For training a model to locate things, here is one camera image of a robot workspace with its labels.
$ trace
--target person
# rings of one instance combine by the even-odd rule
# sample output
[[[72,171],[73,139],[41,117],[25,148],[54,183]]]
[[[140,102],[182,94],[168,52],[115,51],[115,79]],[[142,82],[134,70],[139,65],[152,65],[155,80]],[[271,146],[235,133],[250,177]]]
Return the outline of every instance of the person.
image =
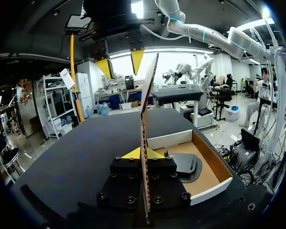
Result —
[[[262,68],[262,77],[263,77],[263,79],[258,81],[258,83],[257,83],[257,91],[258,91],[257,101],[248,104],[247,112],[246,112],[246,119],[245,119],[245,122],[243,124],[240,124],[241,127],[247,127],[247,128],[249,127],[250,118],[251,118],[252,114],[259,110],[260,98],[262,98],[262,97],[269,98],[271,84],[269,83],[268,69],[267,68]],[[257,129],[257,131],[258,131],[257,134],[258,134],[259,138],[261,136],[261,132],[262,132],[264,125],[265,125],[266,110],[267,110],[267,107],[265,107],[265,106],[263,106],[261,109],[260,122],[258,124],[258,129]]]

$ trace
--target yellow pole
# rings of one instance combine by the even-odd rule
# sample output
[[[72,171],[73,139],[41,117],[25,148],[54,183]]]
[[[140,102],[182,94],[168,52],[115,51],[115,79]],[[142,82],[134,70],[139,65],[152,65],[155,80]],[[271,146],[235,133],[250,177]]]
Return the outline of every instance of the yellow pole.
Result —
[[[75,81],[75,70],[74,70],[74,34],[71,35],[70,61],[71,61],[71,77],[75,83],[74,92],[77,93],[76,81]],[[75,98],[75,102],[76,102],[76,107],[77,107],[78,113],[80,115],[80,122],[83,122],[84,118],[82,116],[81,105],[80,105],[80,101],[78,101],[77,97]]]

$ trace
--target black tabletop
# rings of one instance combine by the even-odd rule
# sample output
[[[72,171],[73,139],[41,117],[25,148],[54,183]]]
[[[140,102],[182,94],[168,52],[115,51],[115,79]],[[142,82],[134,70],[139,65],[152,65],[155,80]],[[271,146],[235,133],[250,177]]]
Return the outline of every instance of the black tabletop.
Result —
[[[180,101],[199,101],[203,93],[189,88],[167,88],[157,92],[152,90],[151,94],[159,101],[159,105],[163,105]]]
[[[174,109],[150,110],[148,120],[148,138],[193,129],[216,152],[206,137]],[[138,112],[88,118],[45,151],[17,180],[12,187],[12,192],[21,207],[38,224],[44,223],[45,219],[21,193],[20,188],[23,185],[28,185],[41,201],[66,218],[67,214],[78,211],[78,202],[96,206],[95,194],[101,190],[108,178],[109,165],[114,157],[123,156],[139,146]],[[190,207],[187,213],[182,215],[184,219],[189,220],[189,227],[193,226],[191,224],[193,217],[201,219],[203,216],[227,207],[246,190],[241,179],[227,164],[226,166],[233,174],[231,184],[226,191]],[[107,213],[98,208],[94,210],[96,213],[90,220],[101,220],[100,225],[108,223],[105,222],[105,218],[99,217],[100,212]],[[122,220],[126,227],[130,227],[131,222],[126,219],[118,217],[115,220],[119,222],[113,220],[110,223],[118,228]],[[168,220],[158,219],[157,226],[163,228],[167,223],[169,223]]]

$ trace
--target white refrigerator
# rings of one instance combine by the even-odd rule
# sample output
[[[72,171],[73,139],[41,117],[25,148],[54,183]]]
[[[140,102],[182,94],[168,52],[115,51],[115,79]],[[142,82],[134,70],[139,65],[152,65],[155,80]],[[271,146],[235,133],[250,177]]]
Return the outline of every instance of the white refrigerator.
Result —
[[[89,88],[88,74],[76,73],[75,74],[76,87],[79,92],[79,100],[81,102],[82,113],[84,118],[87,118],[87,107],[93,109],[92,98]]]

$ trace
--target white box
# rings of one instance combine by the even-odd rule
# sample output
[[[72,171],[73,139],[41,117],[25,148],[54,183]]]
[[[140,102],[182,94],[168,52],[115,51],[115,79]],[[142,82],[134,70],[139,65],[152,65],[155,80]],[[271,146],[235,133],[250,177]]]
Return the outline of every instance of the white box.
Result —
[[[225,111],[225,118],[231,122],[234,122],[235,120],[239,119],[239,108],[236,111],[233,111],[232,108],[228,108]]]
[[[65,134],[67,134],[71,130],[72,130],[72,123],[66,124],[62,127],[61,135],[64,136]]]
[[[202,161],[199,178],[191,183],[183,183],[185,190],[191,193],[191,206],[225,191],[233,179],[233,175],[219,156],[192,130],[149,138],[147,142],[150,149],[161,155],[169,150],[195,154]]]
[[[123,103],[121,104],[122,110],[130,110],[132,108],[132,103]]]

